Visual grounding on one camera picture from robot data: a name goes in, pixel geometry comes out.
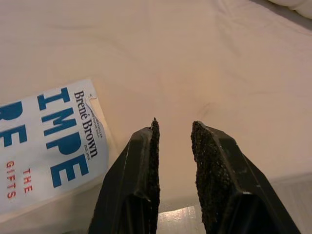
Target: white book cover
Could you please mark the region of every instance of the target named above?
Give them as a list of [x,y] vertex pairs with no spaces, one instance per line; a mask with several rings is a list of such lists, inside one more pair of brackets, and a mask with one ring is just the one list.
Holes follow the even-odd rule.
[[0,223],[101,182],[110,140],[92,100],[86,79],[0,106]]

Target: blue letter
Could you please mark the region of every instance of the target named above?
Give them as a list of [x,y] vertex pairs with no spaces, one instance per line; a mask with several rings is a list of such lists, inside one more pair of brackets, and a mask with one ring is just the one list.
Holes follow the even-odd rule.
[[24,124],[19,127],[0,132],[0,138],[3,137],[5,147],[12,145],[12,134],[14,133],[19,133],[20,143],[27,141],[26,126]]
[[0,120],[12,120],[21,115],[23,107],[21,101],[0,107]]
[[44,98],[43,94],[37,96],[39,109],[41,111],[45,110],[47,108],[47,106],[46,106],[47,103],[52,102],[52,101],[56,101],[59,99],[63,99],[64,102],[70,101],[67,88],[62,88],[60,91],[61,91],[60,94],[54,95],[52,97]]
[[74,113],[73,108],[68,108],[68,109],[56,112],[54,114],[50,114],[48,116],[42,117],[41,118],[42,122],[46,122],[46,121],[52,120],[54,118],[57,118],[56,120],[53,121],[53,125],[58,125],[58,126],[55,126],[54,128],[44,130],[43,131],[44,136],[47,136],[47,135],[50,135],[52,133],[58,132],[60,130],[70,128],[70,127],[77,125],[76,120],[74,118],[69,119],[69,120],[63,120],[66,117],[69,117],[70,115],[72,115],[73,113]]
[[84,155],[80,155],[66,162],[63,162],[56,166],[51,167],[51,176],[52,176],[52,182],[53,182],[54,188],[62,185],[62,182],[59,176],[59,172],[62,170],[66,170],[68,181],[76,178],[75,172],[74,172],[74,165],[76,164],[79,164],[82,176],[89,173],[88,165],[87,165],[86,158]]
[[76,152],[81,146],[79,132],[62,137],[60,139],[48,142],[47,149],[58,146],[58,150],[64,155],[70,155]]

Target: black plastic tool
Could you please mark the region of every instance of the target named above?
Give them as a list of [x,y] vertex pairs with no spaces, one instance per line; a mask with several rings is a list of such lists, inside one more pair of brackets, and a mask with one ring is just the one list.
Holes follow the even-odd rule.
[[105,176],[89,234],[155,234],[159,125],[134,133]]
[[224,132],[193,123],[196,186],[207,234],[299,234],[263,173]]

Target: mattress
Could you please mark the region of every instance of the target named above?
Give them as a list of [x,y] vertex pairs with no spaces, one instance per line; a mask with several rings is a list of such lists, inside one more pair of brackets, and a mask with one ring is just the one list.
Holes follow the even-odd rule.
[[[198,202],[194,120],[233,136],[269,180],[312,173],[312,26],[288,8],[266,0],[1,0],[0,31],[1,104],[92,77],[119,152],[157,117],[161,212]],[[30,214],[0,229],[87,225],[97,193],[61,203],[49,220]]]

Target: white bedsheet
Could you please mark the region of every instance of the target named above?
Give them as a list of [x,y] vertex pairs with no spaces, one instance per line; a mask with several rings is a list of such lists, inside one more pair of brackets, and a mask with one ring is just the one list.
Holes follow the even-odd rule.
[[[312,171],[310,26],[260,0],[1,0],[0,103],[93,76],[119,151],[159,120],[160,210],[178,209],[197,199],[193,120],[269,179]],[[24,223],[67,230],[75,203]]]

